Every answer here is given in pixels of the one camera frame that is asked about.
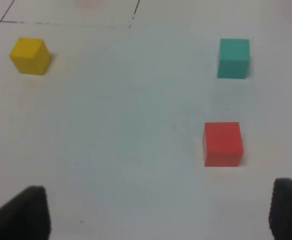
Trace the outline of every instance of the toy block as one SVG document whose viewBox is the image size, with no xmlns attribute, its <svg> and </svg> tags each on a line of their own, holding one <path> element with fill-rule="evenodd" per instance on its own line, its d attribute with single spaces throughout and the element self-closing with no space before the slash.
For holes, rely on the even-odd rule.
<svg viewBox="0 0 292 240">
<path fill-rule="evenodd" d="M 238 167 L 244 150 L 238 122 L 206 122 L 203 134 L 206 167 Z"/>
<path fill-rule="evenodd" d="M 249 39 L 221 39 L 218 59 L 219 79 L 245 79 L 250 65 Z"/>
<path fill-rule="evenodd" d="M 44 75 L 51 55 L 42 39 L 19 38 L 10 58 L 21 74 Z"/>
</svg>

